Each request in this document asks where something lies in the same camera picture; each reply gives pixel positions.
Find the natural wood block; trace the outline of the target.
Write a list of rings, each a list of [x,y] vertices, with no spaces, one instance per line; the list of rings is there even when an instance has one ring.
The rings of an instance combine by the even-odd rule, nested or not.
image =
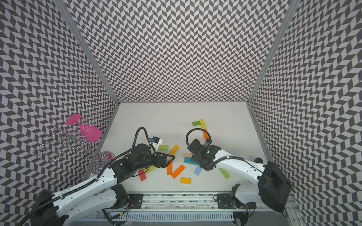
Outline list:
[[[193,154],[192,153],[184,153],[183,157],[184,158],[192,158]]]

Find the yellow block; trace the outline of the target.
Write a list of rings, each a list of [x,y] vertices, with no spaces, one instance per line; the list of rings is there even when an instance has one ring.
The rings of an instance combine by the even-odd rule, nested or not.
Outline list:
[[[200,122],[201,128],[204,129],[204,130],[206,130],[206,125],[205,125],[204,120],[203,120],[203,119],[200,119],[199,122]]]

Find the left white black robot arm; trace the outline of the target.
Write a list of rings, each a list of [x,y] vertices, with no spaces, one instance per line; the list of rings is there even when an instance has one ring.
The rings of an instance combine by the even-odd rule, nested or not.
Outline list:
[[[123,181],[140,176],[140,170],[152,166],[167,168],[175,159],[174,155],[157,151],[162,144],[160,138],[146,139],[146,144],[133,142],[129,150],[113,158],[97,175],[76,186],[56,193],[40,193],[19,225],[29,221],[32,226],[68,226],[93,211],[127,206],[129,196]]]

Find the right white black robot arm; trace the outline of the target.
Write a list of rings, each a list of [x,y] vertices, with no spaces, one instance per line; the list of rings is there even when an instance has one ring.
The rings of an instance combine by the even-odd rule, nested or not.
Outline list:
[[[198,139],[189,142],[189,135],[202,131],[208,139],[202,144]],[[186,134],[187,149],[193,154],[192,160],[202,169],[211,171],[215,168],[233,172],[252,183],[250,186],[236,184],[230,192],[234,207],[242,204],[262,201],[270,209],[284,213],[292,189],[291,181],[279,166],[271,161],[267,164],[245,160],[234,156],[218,146],[212,145],[211,135],[204,129],[194,128]]]

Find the orange vertical block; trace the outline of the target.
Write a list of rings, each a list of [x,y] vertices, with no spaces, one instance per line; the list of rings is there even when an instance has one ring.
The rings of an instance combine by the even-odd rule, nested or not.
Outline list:
[[[171,162],[168,166],[167,166],[167,175],[172,175],[173,173],[173,163]]]

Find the yellow-orange tilted block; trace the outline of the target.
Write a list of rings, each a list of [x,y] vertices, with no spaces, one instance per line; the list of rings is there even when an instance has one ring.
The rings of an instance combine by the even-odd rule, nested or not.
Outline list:
[[[175,155],[176,154],[176,152],[178,151],[178,149],[179,149],[179,146],[178,145],[175,145],[172,149],[171,149],[171,151],[170,151],[170,155]]]

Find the orange diagonal block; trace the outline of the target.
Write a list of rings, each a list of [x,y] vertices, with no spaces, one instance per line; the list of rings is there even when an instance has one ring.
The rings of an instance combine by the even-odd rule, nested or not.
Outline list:
[[[177,168],[172,174],[172,178],[176,179],[183,171],[185,170],[185,167],[181,165],[179,168]]]

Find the light green small block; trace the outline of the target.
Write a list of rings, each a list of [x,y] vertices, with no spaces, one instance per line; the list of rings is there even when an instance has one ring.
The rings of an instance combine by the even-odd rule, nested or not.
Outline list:
[[[169,150],[169,146],[160,145],[160,146],[158,147],[158,149],[159,149],[160,151],[168,151],[168,150]]]

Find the teal block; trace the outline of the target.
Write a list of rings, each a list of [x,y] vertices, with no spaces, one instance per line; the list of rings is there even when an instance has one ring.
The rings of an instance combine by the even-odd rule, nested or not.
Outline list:
[[[198,165],[197,163],[193,162],[190,158],[184,158],[184,163]]]

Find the yellow-green long block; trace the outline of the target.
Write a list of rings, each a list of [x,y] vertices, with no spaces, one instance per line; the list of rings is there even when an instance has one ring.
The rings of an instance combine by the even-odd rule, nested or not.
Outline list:
[[[154,170],[155,169],[155,166],[151,166],[151,167],[149,167],[148,169],[145,169],[145,174],[148,174],[148,173],[150,173],[152,170]]]

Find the yellow-orange bottom block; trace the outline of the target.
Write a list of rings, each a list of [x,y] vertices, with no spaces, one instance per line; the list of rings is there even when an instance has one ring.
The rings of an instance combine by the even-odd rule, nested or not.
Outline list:
[[[191,179],[190,178],[180,178],[180,183],[181,184],[186,184],[186,185],[190,185],[191,184]]]

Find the green long block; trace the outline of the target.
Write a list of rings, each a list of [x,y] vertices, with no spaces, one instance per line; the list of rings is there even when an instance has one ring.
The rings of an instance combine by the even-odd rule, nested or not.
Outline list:
[[[229,173],[225,169],[220,168],[219,170],[220,170],[220,172],[222,173],[222,175],[224,176],[225,179],[230,178]]]

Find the red small block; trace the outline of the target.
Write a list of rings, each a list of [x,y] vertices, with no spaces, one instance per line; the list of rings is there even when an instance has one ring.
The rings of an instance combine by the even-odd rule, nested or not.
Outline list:
[[[138,176],[139,176],[139,178],[140,178],[141,181],[144,181],[144,180],[147,179],[147,177],[146,177],[146,175],[145,175],[145,170],[144,170],[144,169],[139,170],[138,173],[139,173]]]

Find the small dark lidded jar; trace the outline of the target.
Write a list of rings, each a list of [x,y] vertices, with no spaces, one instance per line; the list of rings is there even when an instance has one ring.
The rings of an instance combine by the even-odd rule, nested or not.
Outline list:
[[[259,158],[259,157],[255,158],[255,159],[254,159],[254,162],[255,162],[255,163],[264,163],[263,159],[261,159],[261,158]]]

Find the aluminium mounting rail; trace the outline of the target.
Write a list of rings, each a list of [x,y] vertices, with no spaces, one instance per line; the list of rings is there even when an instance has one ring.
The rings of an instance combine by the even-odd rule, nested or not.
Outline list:
[[[237,208],[232,204],[228,193],[130,193],[125,198],[117,200],[110,193],[93,195],[80,203],[74,198],[57,204],[64,213],[78,211],[81,213],[101,211],[271,211],[272,209],[261,201],[243,204]]]

